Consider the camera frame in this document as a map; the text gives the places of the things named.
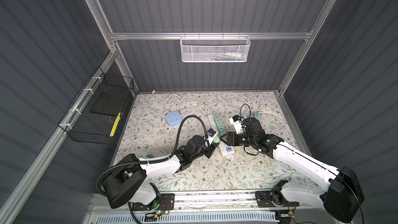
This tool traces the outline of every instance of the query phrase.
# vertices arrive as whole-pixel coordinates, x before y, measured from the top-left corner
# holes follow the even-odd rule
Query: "white power cord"
[[[280,121],[284,121],[285,117],[277,112],[275,112],[274,110],[272,110],[271,108],[265,106],[265,105],[261,105],[259,108],[259,112],[260,113],[264,113],[267,115],[271,115],[274,116],[275,118],[279,119]]]
[[[158,102],[161,102],[161,103],[162,103],[162,102],[167,102],[168,99],[169,99],[170,97],[172,97],[172,96],[177,96],[177,97],[178,97],[180,100],[182,100],[183,102],[185,102],[185,103],[190,103],[191,105],[189,106],[189,108],[187,108],[187,109],[183,108],[183,109],[180,110],[180,111],[181,111],[181,116],[184,116],[184,115],[188,114],[190,111],[192,111],[192,110],[198,108],[198,107],[199,107],[198,102],[201,103],[201,104],[203,104],[205,107],[207,107],[206,104],[203,103],[203,102],[201,102],[201,101],[187,102],[187,101],[183,100],[178,94],[175,94],[175,93],[171,94],[171,95],[170,95],[169,97],[167,97],[167,99],[165,99],[164,101],[159,101],[159,100],[156,98],[155,93],[156,93],[156,90],[154,89],[154,90],[152,91],[152,95],[153,95],[153,97],[154,97]]]

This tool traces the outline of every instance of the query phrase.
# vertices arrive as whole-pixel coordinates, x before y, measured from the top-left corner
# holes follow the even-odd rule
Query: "floral tablecloth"
[[[115,164],[130,153],[137,157],[146,157],[148,154],[159,157],[172,151],[179,126],[170,127],[165,115],[171,111],[189,109],[191,104],[184,103],[177,96],[170,97],[167,102],[160,102],[168,96],[170,94],[155,94],[156,98],[150,94],[137,96],[118,147]],[[198,100],[210,108],[211,112],[200,103],[196,109],[188,113],[199,116],[206,129],[210,127],[207,115],[218,113],[226,130],[234,130],[229,118],[239,114],[241,106],[245,103],[250,105],[252,113],[258,111],[260,105],[266,105],[282,114],[273,92],[190,93],[180,96],[187,102]],[[248,108],[243,107],[242,116],[247,115]],[[266,133],[276,134],[297,148],[286,121],[265,114],[261,114],[259,120]],[[203,136],[203,128],[197,119],[190,118],[182,127],[178,146],[185,145],[194,135]],[[257,156],[248,155],[243,151],[243,147],[234,148],[234,159],[224,159],[219,149],[216,149],[210,159],[203,156],[180,173],[160,175],[150,181],[154,182],[160,191],[261,189],[271,188],[280,179],[305,185],[314,184],[283,162],[261,153]]]

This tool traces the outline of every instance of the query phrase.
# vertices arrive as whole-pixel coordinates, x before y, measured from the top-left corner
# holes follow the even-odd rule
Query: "gray wall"
[[[325,0],[99,0],[113,32],[304,32]],[[278,89],[302,41],[251,42],[245,63],[181,61],[177,41],[119,41],[140,91]]]
[[[0,0],[0,40],[3,205],[109,50],[84,0]],[[78,223],[112,152],[66,140],[15,223]]]
[[[398,0],[338,0],[285,94],[314,157],[356,172],[366,223],[397,222],[397,18]]]

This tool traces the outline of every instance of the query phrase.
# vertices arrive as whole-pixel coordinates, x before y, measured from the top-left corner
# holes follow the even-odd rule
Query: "yellow marker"
[[[111,131],[111,137],[113,137],[113,135],[115,135],[116,127],[117,127],[117,124],[119,123],[119,120],[120,120],[120,112],[117,115],[117,117],[115,119],[115,122],[113,123],[112,131]]]

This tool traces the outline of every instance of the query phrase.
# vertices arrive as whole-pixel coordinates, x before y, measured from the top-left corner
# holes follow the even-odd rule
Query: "black wire basket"
[[[134,83],[131,77],[102,73],[94,82],[92,88],[85,89],[86,94],[81,103],[75,108],[70,108],[64,113],[64,119],[69,111],[72,117],[67,123],[58,123],[68,136],[77,142],[98,144],[112,144],[118,142],[123,134],[133,102]],[[116,98],[116,104],[111,104],[115,115],[98,113],[94,111],[97,101]]]

